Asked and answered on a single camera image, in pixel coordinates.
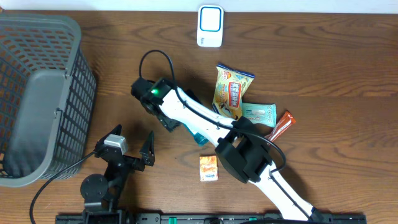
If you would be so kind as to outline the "small orange tissue pack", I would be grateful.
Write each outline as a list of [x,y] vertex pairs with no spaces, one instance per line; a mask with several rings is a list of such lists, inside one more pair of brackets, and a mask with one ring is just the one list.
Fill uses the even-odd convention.
[[200,181],[218,180],[218,162],[216,156],[200,156]]

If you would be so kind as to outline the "teal mouthwash bottle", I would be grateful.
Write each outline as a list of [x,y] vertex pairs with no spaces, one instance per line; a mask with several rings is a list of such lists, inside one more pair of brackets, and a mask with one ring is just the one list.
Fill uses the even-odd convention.
[[187,131],[192,135],[193,139],[199,146],[204,146],[208,142],[207,138],[205,138],[199,132],[188,127],[186,124],[184,126],[186,127]]

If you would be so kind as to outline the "light green wet wipes pack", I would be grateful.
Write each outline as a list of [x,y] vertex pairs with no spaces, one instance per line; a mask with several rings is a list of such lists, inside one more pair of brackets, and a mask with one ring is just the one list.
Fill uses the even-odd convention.
[[274,128],[277,122],[276,105],[261,105],[252,103],[243,103],[243,116],[249,119],[253,124],[264,124]]

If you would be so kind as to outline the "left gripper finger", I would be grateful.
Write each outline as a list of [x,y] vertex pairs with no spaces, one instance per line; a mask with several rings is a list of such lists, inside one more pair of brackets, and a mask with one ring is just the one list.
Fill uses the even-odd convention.
[[154,151],[154,132],[151,131],[146,141],[140,150],[141,163],[145,166],[153,166],[155,162],[155,151]]
[[113,128],[108,134],[105,134],[100,140],[97,141],[96,146],[102,146],[104,144],[104,140],[110,134],[121,135],[122,126],[118,124],[115,128]]

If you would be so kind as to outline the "yellow snack bag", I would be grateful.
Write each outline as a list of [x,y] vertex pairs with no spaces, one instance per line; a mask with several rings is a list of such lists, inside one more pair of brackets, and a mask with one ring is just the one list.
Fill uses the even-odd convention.
[[243,115],[242,97],[255,75],[219,63],[212,109],[222,116],[238,120]]

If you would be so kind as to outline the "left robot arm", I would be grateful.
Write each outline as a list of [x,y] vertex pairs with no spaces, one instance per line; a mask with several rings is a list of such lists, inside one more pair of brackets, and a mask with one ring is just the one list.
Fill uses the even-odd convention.
[[119,208],[119,199],[127,178],[135,171],[144,171],[155,162],[154,132],[150,132],[141,150],[141,157],[127,156],[127,142],[117,125],[103,136],[94,149],[94,156],[107,162],[104,174],[91,174],[81,184],[84,198],[84,223],[135,223],[134,215]]

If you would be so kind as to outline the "orange snack bar wrapper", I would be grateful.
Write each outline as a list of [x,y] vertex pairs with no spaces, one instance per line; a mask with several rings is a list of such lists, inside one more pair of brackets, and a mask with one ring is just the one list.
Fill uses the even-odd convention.
[[286,130],[288,130],[291,125],[295,124],[296,120],[293,115],[286,111],[281,119],[277,122],[275,128],[265,136],[266,139],[274,142],[277,138],[279,138]]

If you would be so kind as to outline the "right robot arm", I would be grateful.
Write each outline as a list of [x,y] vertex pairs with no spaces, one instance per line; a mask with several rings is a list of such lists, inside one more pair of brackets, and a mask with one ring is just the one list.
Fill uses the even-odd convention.
[[222,166],[240,182],[255,185],[278,208],[283,219],[324,221],[323,215],[282,177],[270,155],[276,145],[261,136],[250,120],[234,120],[215,113],[165,78],[153,82],[140,77],[132,84],[131,94],[169,131],[181,123],[204,136],[214,145]]

